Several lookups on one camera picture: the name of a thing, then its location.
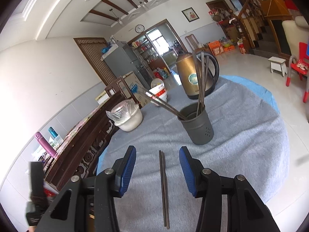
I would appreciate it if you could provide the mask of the dark grey chopstick holder cup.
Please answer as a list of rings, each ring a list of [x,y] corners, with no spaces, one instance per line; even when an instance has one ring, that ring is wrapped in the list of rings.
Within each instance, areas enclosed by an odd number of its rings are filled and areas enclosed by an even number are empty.
[[[186,117],[186,119],[178,119],[194,144],[204,145],[212,140],[214,130],[205,107],[203,107],[201,112],[197,115],[197,103],[193,103],[182,108],[180,113]]]

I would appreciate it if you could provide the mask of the carved dark wooden chair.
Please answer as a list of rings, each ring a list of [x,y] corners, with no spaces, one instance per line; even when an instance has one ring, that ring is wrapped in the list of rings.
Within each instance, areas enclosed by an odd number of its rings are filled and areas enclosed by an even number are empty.
[[[84,179],[96,175],[99,157],[119,130],[106,115],[126,99],[138,100],[123,78],[117,78],[105,89],[109,98],[81,120],[57,149],[57,156],[45,162],[45,182],[60,191],[68,180],[77,175]]]

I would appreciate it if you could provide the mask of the purple thermos bottle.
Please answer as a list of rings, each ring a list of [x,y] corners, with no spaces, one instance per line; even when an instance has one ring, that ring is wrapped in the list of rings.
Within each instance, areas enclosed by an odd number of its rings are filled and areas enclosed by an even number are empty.
[[[40,132],[36,132],[34,137],[51,157],[53,158],[56,157],[57,155],[56,151],[53,149],[50,143],[48,143],[48,141],[43,137],[43,135]]]

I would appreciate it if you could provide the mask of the teal thermos bottle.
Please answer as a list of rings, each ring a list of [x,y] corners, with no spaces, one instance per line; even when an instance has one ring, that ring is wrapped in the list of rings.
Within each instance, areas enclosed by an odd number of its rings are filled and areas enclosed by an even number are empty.
[[[49,127],[48,131],[50,132],[52,138],[53,138],[55,141],[59,141],[60,136],[58,135],[58,133],[57,133],[52,127]]]

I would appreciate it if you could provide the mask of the white plastic basin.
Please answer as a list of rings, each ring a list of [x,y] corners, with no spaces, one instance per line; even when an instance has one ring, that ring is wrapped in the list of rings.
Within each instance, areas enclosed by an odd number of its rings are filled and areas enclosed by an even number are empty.
[[[134,111],[131,115],[124,121],[115,123],[116,127],[119,127],[121,130],[125,132],[130,132],[136,129],[141,122],[143,121],[143,115],[139,108],[139,106],[135,106]]]

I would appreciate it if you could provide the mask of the clear plastic bag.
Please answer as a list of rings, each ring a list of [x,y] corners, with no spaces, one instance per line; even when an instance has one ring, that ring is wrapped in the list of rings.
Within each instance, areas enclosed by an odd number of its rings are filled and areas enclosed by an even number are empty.
[[[133,113],[139,108],[138,104],[135,104],[132,100],[124,100],[114,106],[110,111],[106,111],[106,114],[110,120],[116,125],[126,122]]]

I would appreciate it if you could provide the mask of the brass electric kettle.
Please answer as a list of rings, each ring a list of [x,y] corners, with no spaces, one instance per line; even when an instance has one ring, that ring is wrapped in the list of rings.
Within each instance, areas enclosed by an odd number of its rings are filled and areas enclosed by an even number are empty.
[[[219,64],[214,55],[204,52],[204,54],[206,53],[209,56],[209,65],[205,96],[208,96],[215,89],[219,77]],[[197,100],[199,97],[199,87],[192,53],[181,50],[176,60],[176,66],[186,95],[191,100]]]

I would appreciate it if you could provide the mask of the small white stool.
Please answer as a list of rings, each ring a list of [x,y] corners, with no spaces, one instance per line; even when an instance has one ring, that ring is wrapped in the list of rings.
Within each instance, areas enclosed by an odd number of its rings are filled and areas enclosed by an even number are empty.
[[[268,59],[270,62],[270,72],[278,71],[282,74],[283,77],[288,73],[286,67],[286,59],[282,59],[279,57],[270,57]]]

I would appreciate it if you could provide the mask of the grey refrigerator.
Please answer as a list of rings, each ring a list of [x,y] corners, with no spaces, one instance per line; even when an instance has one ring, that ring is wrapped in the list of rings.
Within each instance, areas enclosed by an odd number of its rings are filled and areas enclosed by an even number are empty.
[[[151,82],[155,76],[150,66],[127,42],[116,41],[108,51],[102,54],[101,60],[107,64],[116,77],[133,72],[145,88],[151,88]]]

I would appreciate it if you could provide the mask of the red plastic child chair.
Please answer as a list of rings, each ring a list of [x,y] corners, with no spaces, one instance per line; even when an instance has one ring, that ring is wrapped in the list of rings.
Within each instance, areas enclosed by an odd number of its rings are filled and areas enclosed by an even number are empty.
[[[299,59],[295,55],[290,56],[288,66],[288,77],[286,79],[286,86],[290,85],[292,70],[296,71],[300,77],[300,80],[304,76],[307,77],[306,88],[303,96],[303,102],[308,100],[308,44],[299,43]]]

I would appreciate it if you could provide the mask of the orange cardboard box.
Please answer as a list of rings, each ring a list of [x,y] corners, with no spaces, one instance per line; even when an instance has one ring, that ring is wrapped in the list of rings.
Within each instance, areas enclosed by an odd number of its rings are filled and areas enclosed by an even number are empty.
[[[208,47],[213,55],[220,55],[224,52],[224,48],[218,40],[208,43]]]

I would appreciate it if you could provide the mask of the wooden dining chair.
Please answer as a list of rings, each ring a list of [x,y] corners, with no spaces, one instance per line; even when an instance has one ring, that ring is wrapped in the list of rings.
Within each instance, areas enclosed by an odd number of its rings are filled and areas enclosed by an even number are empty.
[[[185,37],[186,42],[190,45],[193,52],[204,49],[204,45],[200,43],[194,34]]]

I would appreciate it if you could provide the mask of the cream sofa chair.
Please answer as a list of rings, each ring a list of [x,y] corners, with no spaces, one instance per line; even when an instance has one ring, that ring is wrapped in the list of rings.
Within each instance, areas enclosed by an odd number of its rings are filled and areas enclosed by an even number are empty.
[[[283,21],[282,26],[291,54],[298,58],[299,43],[308,43],[308,23],[303,16],[296,16],[294,20]]]

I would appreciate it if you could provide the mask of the round wall clock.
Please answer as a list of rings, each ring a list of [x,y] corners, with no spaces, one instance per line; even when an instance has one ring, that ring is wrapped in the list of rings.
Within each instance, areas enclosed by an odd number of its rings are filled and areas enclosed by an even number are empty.
[[[135,32],[141,34],[145,31],[145,27],[142,24],[138,24],[135,26]]]

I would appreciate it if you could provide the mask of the framed wall picture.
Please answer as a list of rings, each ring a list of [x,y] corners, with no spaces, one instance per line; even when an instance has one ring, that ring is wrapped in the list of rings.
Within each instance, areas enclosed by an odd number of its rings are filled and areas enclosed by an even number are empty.
[[[182,14],[186,17],[189,23],[199,19],[199,16],[192,7],[183,10]]]

